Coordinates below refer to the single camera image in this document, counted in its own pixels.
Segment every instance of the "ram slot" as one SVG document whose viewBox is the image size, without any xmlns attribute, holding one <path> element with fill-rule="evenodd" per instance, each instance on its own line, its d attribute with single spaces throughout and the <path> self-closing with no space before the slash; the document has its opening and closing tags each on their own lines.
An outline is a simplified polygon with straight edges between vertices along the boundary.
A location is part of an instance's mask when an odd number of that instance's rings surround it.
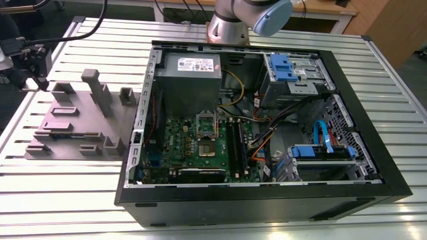
<svg viewBox="0 0 427 240">
<path fill-rule="evenodd" d="M 244 134 L 240 122 L 226 123 L 228 167 L 232 176 L 242 176 L 248 167 Z"/>
<path fill-rule="evenodd" d="M 237 149 L 234 148 L 233 123 L 229 121 L 225 125 L 226 130 L 226 153 L 228 153 L 228 169 L 230 176 L 238 173 L 237 171 Z"/>
<path fill-rule="evenodd" d="M 234 132 L 237 137 L 237 144 L 236 148 L 238 151 L 238 158 L 237 158 L 237 166 L 238 166 L 238 173 L 242 175 L 245 174 L 245 170 L 248 169 L 248 159 L 246 159 L 246 148 L 245 148 L 245 136 L 242 133 L 241 123 L 237 122 L 234 124 Z"/>
</svg>

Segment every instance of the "green motherboard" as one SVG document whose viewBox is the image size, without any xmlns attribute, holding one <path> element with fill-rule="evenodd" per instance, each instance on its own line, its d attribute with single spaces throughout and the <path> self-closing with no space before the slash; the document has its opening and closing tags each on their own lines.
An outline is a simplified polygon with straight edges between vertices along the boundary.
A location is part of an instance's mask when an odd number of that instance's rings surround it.
<svg viewBox="0 0 427 240">
<path fill-rule="evenodd" d="M 240 122 L 244 143 L 253 139 L 252 125 Z M 168 184 L 168 172 L 172 168 L 200 168 L 225 170 L 225 183 L 254 183 L 260 181 L 257 163 L 246 169 L 246 174 L 232 174 L 226 144 L 226 121 L 216 123 L 194 118 L 169 118 L 165 122 L 165 134 L 160 165 L 149 168 L 152 184 Z M 197 137 L 197 128 L 202 132 L 216 132 L 216 138 Z"/>
</svg>

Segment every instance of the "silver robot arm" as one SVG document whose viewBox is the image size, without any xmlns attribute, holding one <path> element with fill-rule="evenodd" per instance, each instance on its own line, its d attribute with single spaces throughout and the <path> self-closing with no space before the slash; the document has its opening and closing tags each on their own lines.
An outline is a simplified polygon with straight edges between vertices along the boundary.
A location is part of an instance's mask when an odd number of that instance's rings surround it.
<svg viewBox="0 0 427 240">
<path fill-rule="evenodd" d="M 261 37 L 273 35 L 285 25 L 292 9 L 290 0 L 216 0 L 208 42 L 245 45 L 248 27 Z"/>
</svg>

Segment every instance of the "blue drive bay bracket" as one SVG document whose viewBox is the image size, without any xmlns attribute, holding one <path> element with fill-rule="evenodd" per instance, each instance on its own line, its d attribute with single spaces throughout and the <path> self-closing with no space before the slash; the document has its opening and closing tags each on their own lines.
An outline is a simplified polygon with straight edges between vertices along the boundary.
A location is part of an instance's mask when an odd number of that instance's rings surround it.
<svg viewBox="0 0 427 240">
<path fill-rule="evenodd" d="M 277 82 L 296 82 L 298 80 L 298 77 L 293 74 L 293 64 L 286 55 L 270 54 L 269 64 L 273 72 L 273 79 Z"/>
</svg>

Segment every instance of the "aluminum slotted table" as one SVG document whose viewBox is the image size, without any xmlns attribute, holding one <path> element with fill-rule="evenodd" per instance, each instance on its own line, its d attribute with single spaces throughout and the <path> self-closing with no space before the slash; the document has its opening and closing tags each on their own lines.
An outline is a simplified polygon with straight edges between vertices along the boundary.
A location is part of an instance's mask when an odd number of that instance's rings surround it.
<svg viewBox="0 0 427 240">
<path fill-rule="evenodd" d="M 65 36 L 86 33 L 96 21 L 76 18 Z M 140 91 L 152 40 L 204 42 L 205 26 L 105 19 L 93 36 L 57 46 L 48 80 L 84 88 L 80 75 L 90 68 L 98 70 L 109 91 L 120 87 Z M 413 196 L 337 221 L 142 228 L 113 205 L 118 161 L 24 159 L 53 100 L 49 93 L 29 92 L 0 137 L 0 237 L 420 240 L 427 236 L 427 113 L 376 46 L 360 36 L 292 31 L 269 38 L 250 33 L 249 42 L 333 52 Z"/>
</svg>

